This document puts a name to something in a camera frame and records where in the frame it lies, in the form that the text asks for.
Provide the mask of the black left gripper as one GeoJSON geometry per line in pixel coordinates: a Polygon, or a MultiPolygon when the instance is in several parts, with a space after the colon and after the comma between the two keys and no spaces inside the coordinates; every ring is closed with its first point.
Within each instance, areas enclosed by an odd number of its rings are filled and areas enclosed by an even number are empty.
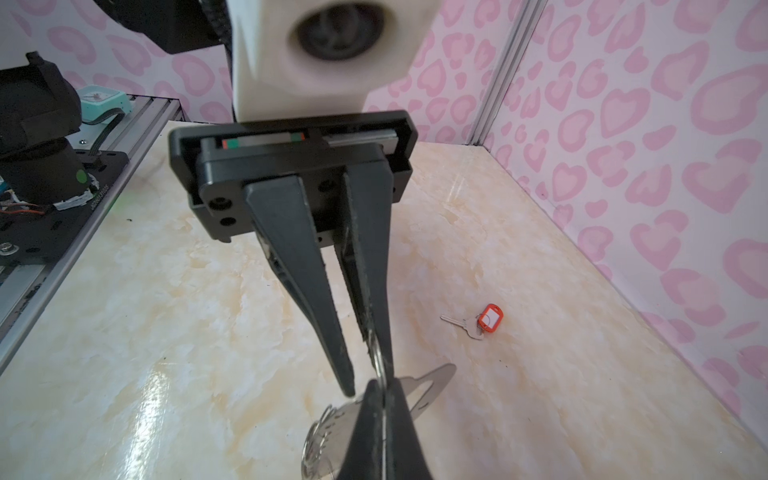
{"type": "Polygon", "coordinates": [[[391,205],[410,180],[417,140],[403,110],[198,125],[168,137],[171,169],[207,234],[228,243],[255,230],[347,397],[354,370],[318,241],[332,242],[341,224],[336,255],[374,370],[388,384],[391,205]]]}

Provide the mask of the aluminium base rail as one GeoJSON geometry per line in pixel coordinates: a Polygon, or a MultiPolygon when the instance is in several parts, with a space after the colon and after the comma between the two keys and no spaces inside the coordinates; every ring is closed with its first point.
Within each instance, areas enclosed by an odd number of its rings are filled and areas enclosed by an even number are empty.
{"type": "Polygon", "coordinates": [[[1,366],[8,367],[53,295],[171,120],[180,100],[133,95],[131,112],[1,163],[1,366]]]}

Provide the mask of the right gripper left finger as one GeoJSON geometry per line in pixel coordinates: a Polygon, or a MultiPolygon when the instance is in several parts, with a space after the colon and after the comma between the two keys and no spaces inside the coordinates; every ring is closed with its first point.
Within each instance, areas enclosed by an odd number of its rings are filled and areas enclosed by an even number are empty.
{"type": "Polygon", "coordinates": [[[384,478],[384,394],[379,381],[371,380],[361,402],[339,480],[384,478]]]}

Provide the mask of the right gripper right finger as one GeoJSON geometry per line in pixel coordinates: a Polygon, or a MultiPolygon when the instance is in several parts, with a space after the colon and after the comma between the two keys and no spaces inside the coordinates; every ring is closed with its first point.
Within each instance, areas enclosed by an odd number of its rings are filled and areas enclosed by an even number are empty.
{"type": "Polygon", "coordinates": [[[432,479],[402,384],[396,378],[387,383],[384,393],[382,454],[383,479],[432,479]]]}

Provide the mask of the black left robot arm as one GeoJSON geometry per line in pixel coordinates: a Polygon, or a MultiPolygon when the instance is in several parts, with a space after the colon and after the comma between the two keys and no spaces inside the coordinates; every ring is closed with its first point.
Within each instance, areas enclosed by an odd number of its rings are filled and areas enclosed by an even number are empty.
{"type": "MultiPolygon", "coordinates": [[[[77,150],[81,102],[57,66],[27,54],[1,74],[1,261],[63,256],[127,165],[99,144],[77,150]]],[[[170,166],[211,238],[254,233],[315,330],[346,395],[354,374],[321,250],[333,246],[363,339],[392,376],[387,299],[391,208],[409,181],[417,132],[404,111],[174,130],[170,166]]]]}

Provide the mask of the red tagged key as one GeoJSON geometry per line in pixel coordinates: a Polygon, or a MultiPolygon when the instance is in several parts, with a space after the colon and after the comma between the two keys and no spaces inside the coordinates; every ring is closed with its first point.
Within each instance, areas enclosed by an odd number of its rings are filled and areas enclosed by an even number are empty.
{"type": "Polygon", "coordinates": [[[470,319],[458,320],[445,315],[441,315],[440,319],[461,328],[471,339],[481,341],[487,334],[498,329],[504,319],[504,312],[499,306],[488,304],[480,314],[470,319]]]}

